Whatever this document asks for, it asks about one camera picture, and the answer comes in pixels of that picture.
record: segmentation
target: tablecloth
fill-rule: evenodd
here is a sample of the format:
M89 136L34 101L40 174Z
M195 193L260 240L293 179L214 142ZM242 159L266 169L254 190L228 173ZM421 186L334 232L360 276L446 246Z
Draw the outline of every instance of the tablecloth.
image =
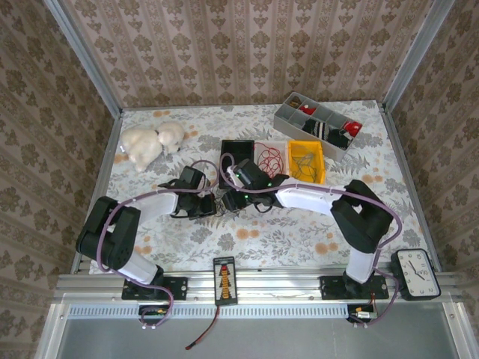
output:
M346 185L353 179L367 183L395 210L402 235L382 252L389 260L398 248L427 248L409 192L375 101L325 102L322 105L363 123L363 128L341 162L325 158L326 185ZM181 151L161 154L143 173L136 173L128 156L117 148L107 195L117 200L152 191L178 178L186 165L199 159L219 163L222 139L290 140L272 128L279 105L235 105L171 110L125 111L122 130L141 125L154 128L175 120L186 130ZM210 180L212 168L200 165ZM391 225L390 233L397 228ZM167 271L212 268L214 257L234 256L238 268L347 263L349 245L333 218L301 209L274 208L260 214L253 206L237 214L194 221L167 215L138 228L135 249ZM97 273L92 263L91 273Z

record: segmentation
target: clock face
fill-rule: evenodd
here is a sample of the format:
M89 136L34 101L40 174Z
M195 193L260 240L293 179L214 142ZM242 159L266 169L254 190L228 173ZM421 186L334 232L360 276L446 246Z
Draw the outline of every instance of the clock face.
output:
M415 297L439 295L439 286L426 252L423 250L398 251L397 257L411 295Z

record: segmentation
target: analog clock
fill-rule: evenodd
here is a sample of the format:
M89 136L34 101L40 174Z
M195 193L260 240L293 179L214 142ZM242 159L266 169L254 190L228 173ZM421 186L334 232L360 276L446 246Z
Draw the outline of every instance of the analog clock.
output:
M441 289L424 249L400 249L391 256L394 276L400 281L401 295L407 301L439 297Z

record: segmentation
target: gray floor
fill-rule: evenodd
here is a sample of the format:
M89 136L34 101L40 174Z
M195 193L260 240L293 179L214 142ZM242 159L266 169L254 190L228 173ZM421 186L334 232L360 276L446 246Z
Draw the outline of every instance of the gray floor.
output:
M131 319L69 320L59 358L458 358L441 304L397 304L383 322L354 329L344 319L173 319L142 330Z

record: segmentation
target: white stuffed animal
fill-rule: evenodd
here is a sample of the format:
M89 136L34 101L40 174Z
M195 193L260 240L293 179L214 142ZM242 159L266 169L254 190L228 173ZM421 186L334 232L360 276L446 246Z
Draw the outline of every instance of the white stuffed animal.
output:
M128 158L135 164L135 169L142 172L159 156L163 146L159 142L158 132L154 129L133 127L126 129L120 136L123 149Z
M159 142L165 147L165 155L180 150L185 130L178 122L164 122L156 129Z

